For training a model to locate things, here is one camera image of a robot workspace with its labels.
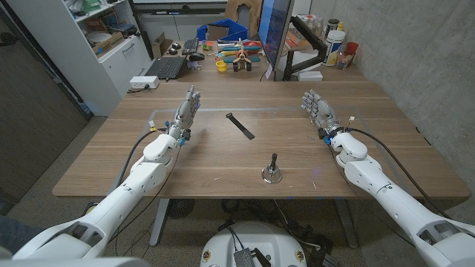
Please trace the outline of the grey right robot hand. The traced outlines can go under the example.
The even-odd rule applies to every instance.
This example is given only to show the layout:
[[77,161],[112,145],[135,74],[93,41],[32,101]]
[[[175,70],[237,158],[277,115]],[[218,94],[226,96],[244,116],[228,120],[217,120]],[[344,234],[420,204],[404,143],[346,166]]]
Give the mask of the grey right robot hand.
[[305,92],[302,99],[301,108],[309,113],[312,124],[317,126],[319,139],[332,139],[343,129],[335,111],[314,90]]

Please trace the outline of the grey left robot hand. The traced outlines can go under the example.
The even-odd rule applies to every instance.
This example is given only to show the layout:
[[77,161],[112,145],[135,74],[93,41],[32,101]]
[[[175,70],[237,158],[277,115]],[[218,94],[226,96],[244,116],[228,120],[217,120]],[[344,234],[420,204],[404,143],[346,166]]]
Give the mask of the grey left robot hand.
[[168,127],[168,135],[179,139],[185,130],[189,130],[193,124],[194,116],[200,107],[200,92],[191,85],[186,93],[185,99],[175,110]]

